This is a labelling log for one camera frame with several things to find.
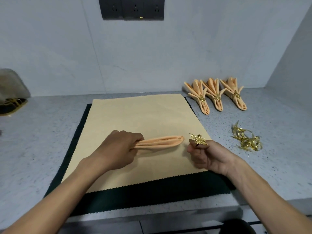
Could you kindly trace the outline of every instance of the gray speckled countertop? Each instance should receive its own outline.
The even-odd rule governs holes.
[[[182,92],[166,93],[185,95]],[[34,97],[11,117],[0,117],[0,230],[12,224],[43,198],[63,161],[87,103],[95,98],[166,93]],[[201,113],[194,100],[188,101],[211,138],[246,160],[279,195],[289,201],[310,201],[311,115],[300,108],[284,105],[266,89],[244,89],[241,95],[248,110],[239,110],[228,97],[223,96],[223,112],[215,110],[207,99],[210,107],[208,116]],[[231,137],[231,125],[238,120],[242,128],[261,136],[261,151],[251,153],[236,147],[238,141]],[[69,221],[195,212],[238,205],[240,202],[232,194],[223,194],[87,214],[72,217]]]

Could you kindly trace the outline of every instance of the orange cloth napkin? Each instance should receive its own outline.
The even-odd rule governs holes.
[[[132,149],[167,149],[181,144],[183,136],[165,136],[155,139],[142,140],[137,142]]]
[[[244,86],[241,86],[239,89],[237,88],[237,78],[230,77],[228,78],[227,82],[224,82],[222,80],[220,81],[226,89],[224,93],[233,100],[233,102],[240,110],[246,110],[247,106],[240,96],[240,92],[244,88]]]
[[[218,111],[223,110],[223,105],[221,102],[221,95],[226,89],[219,91],[219,79],[213,80],[209,78],[207,84],[203,82],[204,87],[207,89],[206,95],[213,101],[216,109]]]
[[[190,86],[188,83],[184,82],[185,86],[187,87],[187,89],[190,91],[189,95],[198,103],[198,105],[200,106],[200,109],[202,111],[202,113],[208,115],[210,110],[208,107],[208,104],[206,102],[205,96],[206,96],[206,91],[207,89],[205,88],[203,90],[203,85],[204,82],[202,80],[200,80],[198,82],[197,79],[194,80],[193,82],[193,87]]]

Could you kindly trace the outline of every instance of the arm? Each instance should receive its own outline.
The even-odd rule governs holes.
[[[130,164],[137,153],[130,147],[143,140],[140,133],[113,131],[75,171],[48,196],[7,228],[3,234],[57,233],[90,186],[109,170]]]
[[[188,152],[197,168],[227,176],[271,234],[311,233],[312,222],[283,198],[244,160],[217,142],[198,145],[190,140]]]

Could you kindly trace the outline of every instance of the power outlet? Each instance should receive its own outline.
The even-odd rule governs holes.
[[[143,0],[144,19],[163,20],[165,0]]]
[[[124,19],[142,19],[144,14],[143,0],[121,0]]]
[[[123,19],[121,0],[99,0],[103,19]]]

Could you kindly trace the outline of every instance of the hand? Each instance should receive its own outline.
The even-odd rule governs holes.
[[[80,162],[81,166],[97,177],[109,170],[123,168],[133,162],[138,150],[131,149],[131,146],[140,140],[144,140],[141,133],[114,130],[89,157]]]
[[[227,176],[235,161],[240,159],[240,157],[213,140],[206,140],[207,145],[199,144],[198,146],[191,139],[189,142],[187,151],[192,156],[194,166],[199,169],[205,168]]]

